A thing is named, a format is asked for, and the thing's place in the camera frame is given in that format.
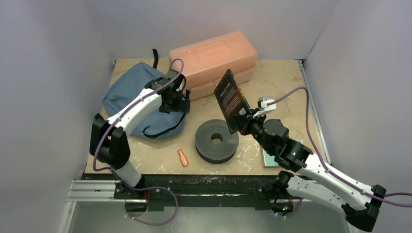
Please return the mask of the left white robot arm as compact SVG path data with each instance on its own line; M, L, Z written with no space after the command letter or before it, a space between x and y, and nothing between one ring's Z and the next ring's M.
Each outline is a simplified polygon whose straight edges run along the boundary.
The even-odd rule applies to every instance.
M166 76L148 81L138 96L113 116L95 115L89 146L92 168L117 175L134 199L143 196L145 185L144 176L131 162L129 136L135 129L141 129L148 139L182 131L191 95L189 89L183 89L184 80L180 71L171 69Z

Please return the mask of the blue student backpack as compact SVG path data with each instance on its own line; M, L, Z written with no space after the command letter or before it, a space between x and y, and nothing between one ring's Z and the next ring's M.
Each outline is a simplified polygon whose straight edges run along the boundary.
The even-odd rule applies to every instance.
M125 108L142 91L144 85L163 76L157 70L158 53L152 49L154 63L138 63L122 74L108 89L103 98L103 106L111 117ZM146 139L164 139L182 133L186 115L179 112L161 113L158 110L151 112L138 124L131 135Z

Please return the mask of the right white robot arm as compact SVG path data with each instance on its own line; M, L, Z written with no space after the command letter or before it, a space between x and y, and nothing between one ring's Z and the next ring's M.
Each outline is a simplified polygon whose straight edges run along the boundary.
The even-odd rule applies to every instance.
M289 129L279 119L234 115L234 122L241 135L252 135L282 168L318 183L315 187L309 187L290 175L289 181L281 179L274 182L273 192L276 196L283 198L291 194L330 203L343 212L345 220L352 226L365 232L373 230L386 193L385 188L359 182L326 164L310 148L290 138Z

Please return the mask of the dark brown paperback book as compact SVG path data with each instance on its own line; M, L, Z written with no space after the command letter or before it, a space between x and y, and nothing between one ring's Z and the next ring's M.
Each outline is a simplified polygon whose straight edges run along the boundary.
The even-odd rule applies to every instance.
M214 96L231 134L241 132L246 124L246 116L251 113L240 85L232 70L228 69L216 88Z

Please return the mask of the teal paperback book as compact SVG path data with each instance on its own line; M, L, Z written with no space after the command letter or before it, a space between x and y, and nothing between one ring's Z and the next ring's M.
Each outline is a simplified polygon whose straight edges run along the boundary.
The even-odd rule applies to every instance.
M270 156L262 146L260 146L261 154L263 156L264 168L281 168L281 166L274 160L274 156Z

